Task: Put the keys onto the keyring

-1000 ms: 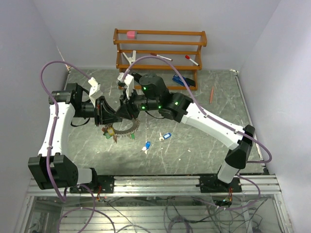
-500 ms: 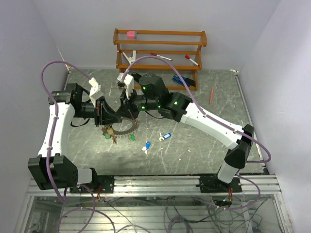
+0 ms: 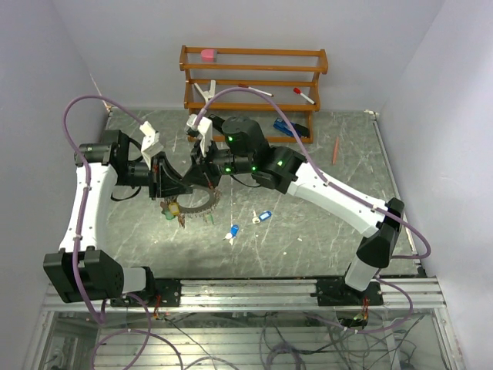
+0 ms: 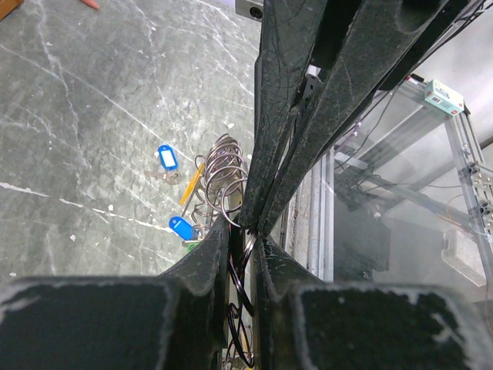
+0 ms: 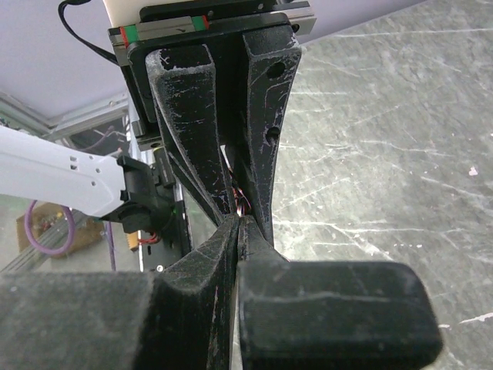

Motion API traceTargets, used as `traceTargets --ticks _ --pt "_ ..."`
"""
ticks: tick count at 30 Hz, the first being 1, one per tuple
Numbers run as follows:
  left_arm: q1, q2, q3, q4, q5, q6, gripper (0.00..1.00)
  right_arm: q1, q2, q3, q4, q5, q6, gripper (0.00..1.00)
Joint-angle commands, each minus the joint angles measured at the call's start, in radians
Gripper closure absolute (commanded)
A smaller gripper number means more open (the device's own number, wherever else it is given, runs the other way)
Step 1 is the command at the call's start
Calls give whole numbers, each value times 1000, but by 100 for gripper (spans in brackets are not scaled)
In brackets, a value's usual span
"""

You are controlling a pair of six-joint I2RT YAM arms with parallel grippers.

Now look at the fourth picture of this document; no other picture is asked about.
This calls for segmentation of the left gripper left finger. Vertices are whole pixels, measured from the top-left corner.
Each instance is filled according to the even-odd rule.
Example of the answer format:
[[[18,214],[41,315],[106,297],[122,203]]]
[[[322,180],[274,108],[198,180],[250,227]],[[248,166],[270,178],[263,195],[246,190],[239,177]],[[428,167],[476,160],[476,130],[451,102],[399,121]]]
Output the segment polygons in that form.
[[[3,369],[218,369],[230,225],[157,276],[26,277],[1,289]]]

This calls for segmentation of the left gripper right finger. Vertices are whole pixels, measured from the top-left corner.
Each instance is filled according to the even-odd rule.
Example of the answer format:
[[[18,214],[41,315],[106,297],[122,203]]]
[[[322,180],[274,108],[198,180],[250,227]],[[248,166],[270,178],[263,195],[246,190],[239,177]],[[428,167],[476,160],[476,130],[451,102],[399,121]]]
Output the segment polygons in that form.
[[[327,283],[269,239],[253,249],[258,369],[490,369],[473,306],[437,286]]]

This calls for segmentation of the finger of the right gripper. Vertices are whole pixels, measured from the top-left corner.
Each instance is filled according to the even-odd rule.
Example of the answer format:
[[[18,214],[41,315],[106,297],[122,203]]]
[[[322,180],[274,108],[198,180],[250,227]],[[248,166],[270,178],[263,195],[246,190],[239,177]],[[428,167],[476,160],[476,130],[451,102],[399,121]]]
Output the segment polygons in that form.
[[[326,1],[265,1],[255,65],[255,138],[240,212],[241,227],[260,220],[287,143],[286,123],[317,39]]]
[[[268,234],[322,153],[388,79],[399,81],[444,31],[446,1],[326,1],[289,135],[257,232]]]

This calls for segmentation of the yellow tag key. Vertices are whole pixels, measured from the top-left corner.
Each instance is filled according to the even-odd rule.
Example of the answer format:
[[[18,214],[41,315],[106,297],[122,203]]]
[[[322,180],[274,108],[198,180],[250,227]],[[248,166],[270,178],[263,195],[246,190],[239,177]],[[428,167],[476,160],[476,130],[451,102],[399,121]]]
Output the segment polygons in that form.
[[[179,201],[180,206],[184,206],[186,202],[192,198],[193,192],[195,191],[196,186],[203,175],[204,168],[205,168],[205,163],[201,163],[198,166],[196,172],[193,174],[184,194],[182,195]]]

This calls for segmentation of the metal disc keyring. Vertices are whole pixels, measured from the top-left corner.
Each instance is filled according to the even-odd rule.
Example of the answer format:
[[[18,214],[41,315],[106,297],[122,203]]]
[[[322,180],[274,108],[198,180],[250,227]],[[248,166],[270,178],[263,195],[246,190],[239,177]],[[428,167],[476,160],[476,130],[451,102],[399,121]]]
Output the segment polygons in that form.
[[[200,225],[205,236],[219,216],[229,224],[230,245],[228,247],[226,276],[234,296],[227,303],[226,327],[227,349],[222,355],[224,369],[252,369],[254,367],[253,345],[248,325],[243,319],[251,316],[253,306],[245,288],[245,272],[250,246],[247,236],[235,220],[243,203],[244,188],[248,177],[248,164],[243,158],[240,144],[229,134],[220,136],[208,152],[195,157],[196,169],[205,163],[203,175],[184,205],[182,215],[189,214],[192,225]],[[183,242],[188,251],[198,241]]]

